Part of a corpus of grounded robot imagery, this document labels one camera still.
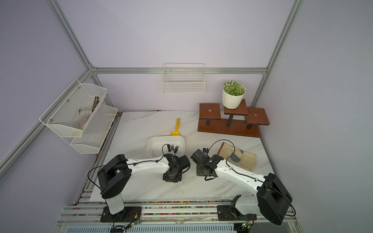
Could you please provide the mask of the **white plastic storage box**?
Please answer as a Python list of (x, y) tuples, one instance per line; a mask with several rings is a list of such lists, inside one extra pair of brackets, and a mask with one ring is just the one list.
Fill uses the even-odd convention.
[[(167, 145), (179, 146), (177, 153), (174, 151), (168, 152)], [(147, 154), (150, 158), (161, 157), (163, 154), (174, 154), (183, 156), (185, 153), (185, 140), (181, 136), (156, 136), (149, 140), (147, 146)]]

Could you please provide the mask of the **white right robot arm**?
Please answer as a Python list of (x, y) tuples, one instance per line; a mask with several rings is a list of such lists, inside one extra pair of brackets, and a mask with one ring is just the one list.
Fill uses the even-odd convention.
[(244, 170), (219, 155), (208, 156), (198, 149), (190, 157), (197, 166), (197, 175), (222, 178), (249, 191), (254, 197), (235, 197), (235, 208), (241, 215), (260, 212), (265, 219), (275, 225), (281, 225), (292, 197), (281, 180), (273, 173), (260, 175)]

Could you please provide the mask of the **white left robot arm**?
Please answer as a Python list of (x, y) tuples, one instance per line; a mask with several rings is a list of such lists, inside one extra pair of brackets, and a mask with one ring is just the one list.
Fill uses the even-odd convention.
[(110, 214), (116, 215), (125, 210), (121, 193), (132, 177), (161, 174), (165, 182), (180, 183), (182, 174), (190, 166), (185, 155), (178, 157), (168, 153), (151, 160), (135, 160), (119, 154), (97, 172), (101, 196), (106, 201)]

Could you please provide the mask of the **yellow plastic scoop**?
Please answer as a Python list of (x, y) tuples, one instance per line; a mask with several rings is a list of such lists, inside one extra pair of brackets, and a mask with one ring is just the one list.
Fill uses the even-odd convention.
[(179, 136), (180, 135), (180, 132), (178, 131), (179, 130), (179, 126), (180, 126), (180, 119), (178, 118), (176, 120), (175, 130), (170, 133), (171, 136)]

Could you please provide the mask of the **beige work glove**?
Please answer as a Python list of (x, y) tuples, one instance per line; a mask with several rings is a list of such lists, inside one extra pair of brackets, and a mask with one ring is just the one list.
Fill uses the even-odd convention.
[(229, 163), (247, 171), (253, 170), (257, 165), (257, 156), (255, 154), (234, 148), (227, 143), (222, 144), (218, 155), (226, 159)]

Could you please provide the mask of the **brown wooden display stand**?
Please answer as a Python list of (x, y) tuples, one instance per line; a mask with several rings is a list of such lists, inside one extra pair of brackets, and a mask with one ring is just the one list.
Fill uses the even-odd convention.
[(222, 118), (218, 103), (199, 105), (198, 131), (233, 136), (260, 137), (260, 125), (268, 126), (270, 121), (263, 108), (250, 108), (245, 99), (236, 109), (224, 108), (228, 118)]

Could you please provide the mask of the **white potted green plant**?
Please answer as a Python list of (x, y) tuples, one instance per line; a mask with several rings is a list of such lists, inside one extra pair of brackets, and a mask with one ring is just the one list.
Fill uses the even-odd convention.
[(236, 81), (225, 82), (222, 91), (222, 104), (227, 109), (236, 109), (245, 94), (246, 88), (242, 84)]

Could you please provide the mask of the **clear plastic bag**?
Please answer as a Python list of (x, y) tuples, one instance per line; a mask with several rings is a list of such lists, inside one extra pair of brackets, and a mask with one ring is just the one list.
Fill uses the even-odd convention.
[(83, 130), (84, 126), (86, 125), (92, 114), (92, 109), (92, 105), (78, 109), (75, 115), (73, 116), (73, 127), (76, 129)]

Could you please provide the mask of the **white mesh two-tier shelf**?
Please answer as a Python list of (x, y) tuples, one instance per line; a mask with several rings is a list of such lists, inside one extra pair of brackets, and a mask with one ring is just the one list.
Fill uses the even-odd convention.
[(39, 121), (80, 154), (97, 154), (118, 113), (106, 97), (106, 88), (76, 79)]

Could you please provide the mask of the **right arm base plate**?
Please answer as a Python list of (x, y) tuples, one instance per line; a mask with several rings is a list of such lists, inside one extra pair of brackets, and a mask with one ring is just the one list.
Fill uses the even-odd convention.
[(218, 205), (217, 206), (218, 220), (219, 221), (249, 221), (257, 220), (255, 214), (241, 214), (236, 207), (230, 207), (229, 205)]

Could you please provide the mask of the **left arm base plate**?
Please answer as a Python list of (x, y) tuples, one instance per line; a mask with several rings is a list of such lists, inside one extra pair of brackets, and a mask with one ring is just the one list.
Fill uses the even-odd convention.
[(127, 206), (124, 210), (112, 215), (109, 208), (106, 206), (101, 215), (101, 223), (117, 223), (117, 222), (135, 222), (141, 216), (142, 208), (139, 206)]

